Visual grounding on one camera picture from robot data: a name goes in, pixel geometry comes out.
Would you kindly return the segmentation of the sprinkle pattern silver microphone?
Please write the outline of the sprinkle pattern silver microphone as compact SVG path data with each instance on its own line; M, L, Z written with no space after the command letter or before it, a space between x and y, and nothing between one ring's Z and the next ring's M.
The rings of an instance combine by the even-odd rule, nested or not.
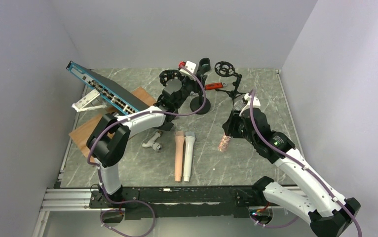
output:
M246 102L243 102L242 100L237 100L233 103L233 109L235 110L242 110L244 106L246 105ZM220 152L225 152L228 148L229 142L231 140L231 137L228 135L223 135L222 139L218 145L218 150Z

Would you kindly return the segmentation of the black round base clip stand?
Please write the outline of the black round base clip stand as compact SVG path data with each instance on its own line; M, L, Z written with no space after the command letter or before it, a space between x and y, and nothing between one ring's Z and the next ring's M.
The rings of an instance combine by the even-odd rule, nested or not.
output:
M194 111L197 111L196 114L198 115L204 115L206 114L207 112L209 112L210 108L211 108L211 104L210 104L210 101L207 99L206 97L206 93L205 93L205 82L206 82L206 79L207 79L207 75L206 73L209 72L211 70L211 61L209 58L202 58L200 61L199 61L199 64L198 64L198 69L196 71L196 76L198 79L200 79L201 83L202 83L202 89L200 89L198 91L198 96L193 98L190 102L190 109L194 112Z

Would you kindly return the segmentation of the black shock mount desk stand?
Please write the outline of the black shock mount desk stand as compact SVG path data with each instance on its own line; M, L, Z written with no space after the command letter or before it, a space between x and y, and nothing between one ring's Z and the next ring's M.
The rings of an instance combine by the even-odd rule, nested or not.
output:
M173 79L182 80L184 77L179 70L167 69L159 74L159 81L163 86L166 86L168 81Z

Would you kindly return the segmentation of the white microphone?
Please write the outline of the white microphone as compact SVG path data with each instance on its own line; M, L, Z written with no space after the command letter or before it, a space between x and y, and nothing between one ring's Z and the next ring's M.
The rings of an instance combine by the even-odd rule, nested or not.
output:
M193 147L196 137L194 132L185 133L185 157L183 168L183 181L189 182L191 177Z

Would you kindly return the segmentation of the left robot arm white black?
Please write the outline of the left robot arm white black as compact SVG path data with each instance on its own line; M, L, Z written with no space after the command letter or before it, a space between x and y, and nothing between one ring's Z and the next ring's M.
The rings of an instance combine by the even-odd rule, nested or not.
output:
M116 207L122 200L118 163L129 138L151 128L172 128L172 120L180 116L178 109L192 92L199 94L202 100L191 115L204 109L208 103L203 95L207 79L205 73L191 76L183 76L177 70L166 70L165 73L161 76L161 79L167 80L165 88L154 105L125 116L103 115L87 140L88 156L94 158L88 163L97 166L102 201L108 207Z

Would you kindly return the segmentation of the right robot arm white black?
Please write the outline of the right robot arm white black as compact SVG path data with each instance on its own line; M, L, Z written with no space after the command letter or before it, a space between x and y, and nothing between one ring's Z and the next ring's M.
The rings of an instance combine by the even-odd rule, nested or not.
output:
M346 198L331 187L309 166L284 133L271 130L260 109L232 109L223 129L231 138L247 140L260 156L280 168L305 194L299 195L264 176L251 187L250 198L254 203L270 202L285 208L307 222L318 237L339 237L351 224L355 225L358 236L363 235L356 220L361 207L358 200Z

